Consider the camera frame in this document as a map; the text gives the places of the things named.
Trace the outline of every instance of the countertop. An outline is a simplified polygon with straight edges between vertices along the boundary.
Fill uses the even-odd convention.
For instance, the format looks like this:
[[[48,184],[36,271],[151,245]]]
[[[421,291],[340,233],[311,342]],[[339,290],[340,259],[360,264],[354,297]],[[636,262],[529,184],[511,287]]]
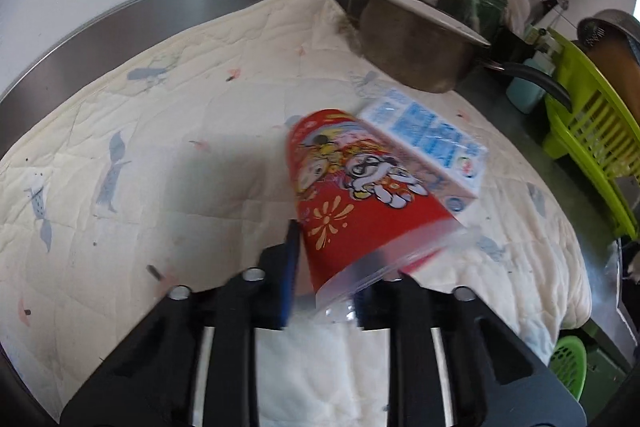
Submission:
[[[591,287],[591,321],[629,364],[634,363],[636,338],[617,311],[619,242],[610,212],[593,185],[565,156],[552,160],[542,150],[548,132],[544,104],[531,115],[517,110],[505,95],[508,79],[498,79],[476,68],[456,91],[503,133],[540,174],[574,227]]]

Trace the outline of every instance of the gold flower pattern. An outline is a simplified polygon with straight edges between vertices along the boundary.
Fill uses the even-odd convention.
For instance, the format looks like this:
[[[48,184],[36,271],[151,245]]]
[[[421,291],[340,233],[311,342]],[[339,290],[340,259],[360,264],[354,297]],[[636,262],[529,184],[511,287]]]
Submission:
[[[316,235],[318,233],[320,234],[318,240],[316,241],[316,250],[324,248],[324,245],[331,242],[329,233],[334,235],[338,233],[339,229],[334,227],[333,223],[335,221],[343,220],[345,217],[347,217],[349,212],[353,210],[353,205],[349,203],[342,210],[337,211],[341,200],[342,198],[340,196],[336,196],[334,202],[331,205],[331,210],[329,210],[329,201],[325,201],[322,204],[322,210],[317,206],[316,208],[314,208],[314,217],[316,219],[320,219],[320,225],[318,227],[315,227],[314,229],[311,229],[311,231],[308,232],[308,235],[309,237],[311,237],[312,235]],[[347,227],[347,223],[342,223],[342,227],[345,229]]]

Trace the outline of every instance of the silver bolt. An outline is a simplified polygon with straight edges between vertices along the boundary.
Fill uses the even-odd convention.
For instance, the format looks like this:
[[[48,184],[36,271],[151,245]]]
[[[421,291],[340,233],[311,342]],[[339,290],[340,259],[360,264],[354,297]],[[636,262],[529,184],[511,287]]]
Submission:
[[[471,288],[467,288],[466,286],[458,286],[455,290],[453,290],[453,296],[459,301],[469,302],[476,299],[476,294]]]
[[[249,282],[261,281],[264,279],[264,270],[260,268],[248,268],[242,273],[242,278]]]
[[[169,298],[174,301],[184,301],[191,295],[191,289],[187,286],[174,286],[169,292]]]

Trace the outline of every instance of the blue and white package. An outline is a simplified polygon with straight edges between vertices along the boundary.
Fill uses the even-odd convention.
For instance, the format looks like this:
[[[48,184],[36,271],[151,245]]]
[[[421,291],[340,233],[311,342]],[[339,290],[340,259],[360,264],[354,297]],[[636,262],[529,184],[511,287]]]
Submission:
[[[451,212],[480,194],[486,147],[398,89],[358,115]]]

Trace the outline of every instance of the green dish rack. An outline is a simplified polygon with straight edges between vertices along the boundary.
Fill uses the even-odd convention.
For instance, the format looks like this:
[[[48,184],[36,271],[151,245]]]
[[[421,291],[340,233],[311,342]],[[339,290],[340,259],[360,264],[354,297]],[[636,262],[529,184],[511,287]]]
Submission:
[[[564,46],[554,76],[574,109],[545,97],[551,131],[543,149],[553,159],[568,153],[606,201],[616,233],[636,239],[638,222],[614,180],[634,176],[640,183],[640,126],[589,58],[559,33],[551,34]]]

